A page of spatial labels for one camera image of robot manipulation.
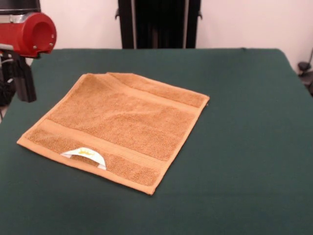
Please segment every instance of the black metal stand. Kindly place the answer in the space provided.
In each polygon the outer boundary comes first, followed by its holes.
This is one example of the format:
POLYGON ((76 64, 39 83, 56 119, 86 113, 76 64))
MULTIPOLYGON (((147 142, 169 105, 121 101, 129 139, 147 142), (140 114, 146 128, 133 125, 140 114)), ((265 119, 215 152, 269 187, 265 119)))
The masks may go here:
POLYGON ((123 48, 195 48, 201 0, 119 0, 123 48))

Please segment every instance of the cable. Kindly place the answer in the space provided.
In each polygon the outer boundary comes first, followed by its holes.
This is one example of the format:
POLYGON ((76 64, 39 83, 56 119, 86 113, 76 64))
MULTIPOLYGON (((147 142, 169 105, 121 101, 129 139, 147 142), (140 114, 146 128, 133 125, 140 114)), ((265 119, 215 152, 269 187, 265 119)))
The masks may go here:
POLYGON ((308 61, 309 64, 312 62, 312 58, 313 58, 313 48, 312 48, 312 51, 311 51, 311 56, 310 56, 309 61, 308 61))
POLYGON ((14 85, 0 80, 0 106, 6 106, 10 104, 14 93, 14 85))
POLYGON ((1 64, 7 63, 7 62, 13 62, 13 61, 14 61, 13 59, 7 59, 7 60, 1 61, 1 64))

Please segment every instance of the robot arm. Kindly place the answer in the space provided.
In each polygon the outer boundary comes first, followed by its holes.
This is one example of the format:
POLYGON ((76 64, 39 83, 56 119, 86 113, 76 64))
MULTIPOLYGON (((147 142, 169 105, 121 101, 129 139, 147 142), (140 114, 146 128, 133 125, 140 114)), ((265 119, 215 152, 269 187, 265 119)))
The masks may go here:
POLYGON ((39 0, 0 0, 0 79, 13 79, 22 101, 36 100, 33 76, 26 58, 51 53, 57 33, 41 13, 39 0))

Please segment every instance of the terry cloth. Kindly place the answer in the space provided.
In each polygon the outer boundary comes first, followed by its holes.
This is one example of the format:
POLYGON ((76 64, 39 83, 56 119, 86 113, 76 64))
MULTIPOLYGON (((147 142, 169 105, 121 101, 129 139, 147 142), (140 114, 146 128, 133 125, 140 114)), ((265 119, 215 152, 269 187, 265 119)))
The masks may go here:
POLYGON ((18 144, 153 194, 208 101, 132 73, 84 74, 18 144), (61 155, 75 149, 95 151, 105 167, 86 154, 61 155))

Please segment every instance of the white wall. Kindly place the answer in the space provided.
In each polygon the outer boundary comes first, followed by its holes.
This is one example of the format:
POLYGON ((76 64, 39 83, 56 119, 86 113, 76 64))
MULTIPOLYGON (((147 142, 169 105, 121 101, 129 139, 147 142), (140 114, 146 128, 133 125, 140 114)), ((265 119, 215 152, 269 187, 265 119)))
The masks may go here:
MULTIPOLYGON (((279 48, 292 67, 313 47, 313 0, 202 0, 197 48, 279 48)), ((121 48, 117 0, 41 0, 56 48, 121 48)))
POLYGON ((313 0, 202 0, 197 47, 279 48, 296 69, 313 47, 313 0))
POLYGON ((117 0, 41 0, 57 28, 55 48, 122 48, 117 0))

